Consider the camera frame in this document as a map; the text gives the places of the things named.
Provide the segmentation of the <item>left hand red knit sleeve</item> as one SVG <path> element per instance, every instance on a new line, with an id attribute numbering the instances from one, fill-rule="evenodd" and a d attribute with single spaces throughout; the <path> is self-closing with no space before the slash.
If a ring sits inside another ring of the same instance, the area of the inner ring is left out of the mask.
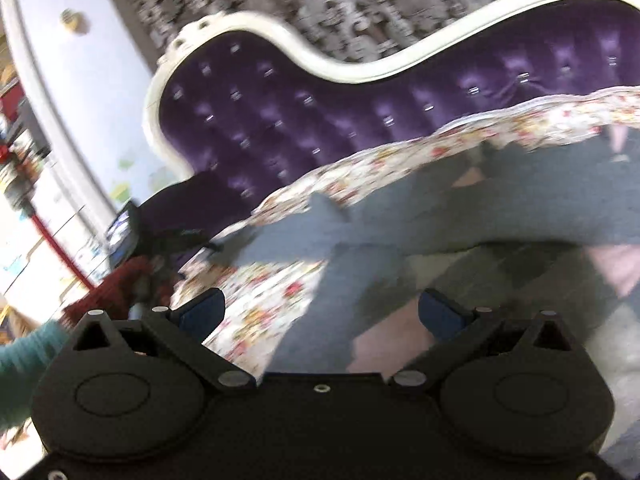
<path id="1" fill-rule="evenodd" d="M 104 311 L 112 320 L 126 320 L 137 302 L 138 286 L 152 278 L 152 261 L 145 256 L 123 263 L 90 292 L 62 310 L 58 324 L 70 330 L 92 310 Z"/>

